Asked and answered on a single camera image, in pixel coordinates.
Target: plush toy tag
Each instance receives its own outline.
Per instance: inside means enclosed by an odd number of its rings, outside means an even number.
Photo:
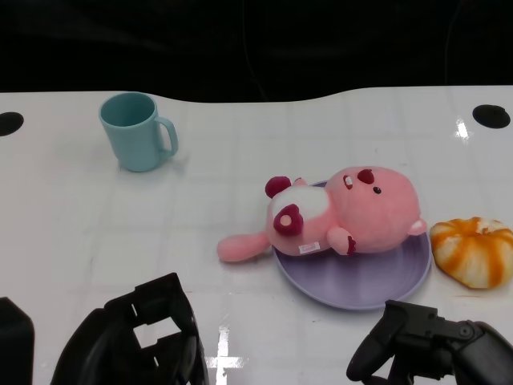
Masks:
[[[319,242],[309,243],[308,245],[299,246],[299,254],[312,253],[313,251],[320,250]]]

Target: plush toy ear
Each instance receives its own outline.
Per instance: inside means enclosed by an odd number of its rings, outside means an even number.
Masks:
[[[409,235],[420,235],[427,231],[427,223],[422,218],[412,224],[408,230]]]

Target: plush toy nose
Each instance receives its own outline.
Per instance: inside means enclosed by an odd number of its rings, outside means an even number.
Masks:
[[[367,183],[367,184],[374,183],[374,175],[372,174],[372,170],[369,170],[369,169],[361,170],[358,173],[358,179],[361,180],[363,183]]]

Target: cable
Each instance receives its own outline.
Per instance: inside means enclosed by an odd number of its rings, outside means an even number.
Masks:
[[[264,88],[261,86],[260,82],[258,81],[257,77],[255,76],[255,72],[253,71],[253,68],[251,67],[251,62],[249,61],[249,54],[248,54],[248,44],[246,42],[246,17],[245,17],[245,11],[244,11],[244,3],[245,0],[242,1],[242,47],[244,49],[244,56],[246,58],[246,65],[248,66],[249,74],[252,77],[252,81],[255,82],[258,88],[258,91],[260,92],[260,96],[262,100],[265,102],[268,102],[269,99],[267,98],[267,95],[264,92]]]
[[[447,53],[449,51],[449,41],[450,41],[450,35],[452,34],[452,27],[454,23],[456,22],[456,18],[458,17],[459,11],[462,8],[462,4],[465,0],[459,0],[458,5],[456,6],[456,10],[454,11],[454,14],[452,16],[452,19],[449,24],[449,30],[447,30],[447,38],[446,38],[446,48],[445,53],[443,56],[443,81],[447,85],[447,73],[448,73],[448,60],[447,60]]]

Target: teal mug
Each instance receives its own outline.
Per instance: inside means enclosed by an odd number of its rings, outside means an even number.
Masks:
[[[159,116],[155,100],[148,95],[125,92],[113,96],[99,109],[99,119],[116,158],[130,171],[149,171],[178,151],[175,126]],[[161,124],[168,130],[171,150],[164,147]]]

